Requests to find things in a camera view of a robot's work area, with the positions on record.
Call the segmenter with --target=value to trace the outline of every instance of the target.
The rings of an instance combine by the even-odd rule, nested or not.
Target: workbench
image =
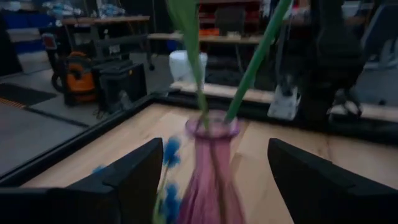
[[[151,50],[148,35],[148,23],[149,16],[121,16],[121,17],[107,17],[107,18],[92,18],[92,17],[77,17],[77,18],[66,18],[62,20],[62,24],[65,26],[69,38],[69,43],[72,49],[76,48],[76,42],[73,34],[71,34],[69,26],[78,26],[78,25],[90,25],[90,36],[93,40],[95,46],[95,54],[96,59],[104,60],[105,56],[103,55],[103,49],[105,47],[110,47],[113,45],[120,44],[131,44],[131,43],[141,43],[145,42],[145,50],[147,54],[147,61],[150,65],[150,69],[153,70],[154,66],[152,64]],[[118,37],[113,39],[101,40],[99,34],[99,26],[105,24],[114,24],[120,22],[131,23],[134,22],[138,26],[138,30],[136,34],[132,34],[130,36]]]
[[[195,91],[192,84],[186,83],[174,83],[172,88]],[[204,91],[208,96],[231,98],[236,88],[205,84]],[[245,95],[247,102],[269,103],[272,98],[271,92],[259,90],[249,90]],[[116,161],[152,138],[162,137],[165,141],[177,135],[182,140],[179,150],[182,161],[169,171],[167,178],[178,183],[179,196],[182,197],[194,166],[194,141],[185,134],[185,123],[189,117],[199,113],[198,110],[182,107],[183,104],[182,101],[170,101],[143,107],[137,114],[120,121],[117,126],[22,187],[66,187],[90,175],[96,167]],[[364,105],[363,116],[398,121],[398,109]],[[247,223],[293,223],[267,160],[270,138],[279,138],[344,169],[398,189],[398,149],[394,146],[250,119],[239,120],[240,133],[231,145],[231,167]]]

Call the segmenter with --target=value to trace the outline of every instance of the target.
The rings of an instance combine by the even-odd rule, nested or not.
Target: flower stem
[[[275,39],[276,32],[284,20],[285,13],[287,12],[292,0],[281,0],[275,10],[274,15],[269,22],[266,31],[260,41],[260,44],[255,51],[253,58],[250,60],[248,69],[246,70],[238,90],[229,106],[228,112],[225,116],[226,122],[231,122],[238,113],[244,95],[249,89],[250,83],[255,77],[257,70],[264,57],[269,53],[271,42]]]

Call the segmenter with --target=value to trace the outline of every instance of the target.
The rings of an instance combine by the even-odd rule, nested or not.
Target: vase
[[[231,140],[239,133],[234,119],[209,112],[210,130],[199,119],[189,119],[186,130],[195,138],[195,168],[180,206],[177,224],[242,224],[241,204],[229,166]]]

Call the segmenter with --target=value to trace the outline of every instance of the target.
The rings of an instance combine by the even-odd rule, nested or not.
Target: white bucket
[[[207,64],[207,54],[200,54],[201,71],[202,71],[202,85],[205,83],[205,73]],[[177,82],[195,83],[191,66],[188,61],[186,50],[173,51],[169,56],[170,71]]]

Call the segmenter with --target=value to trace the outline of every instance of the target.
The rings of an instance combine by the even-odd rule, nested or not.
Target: black mat
[[[56,94],[33,90],[10,83],[0,84],[0,102],[18,107],[32,106],[56,97]]]

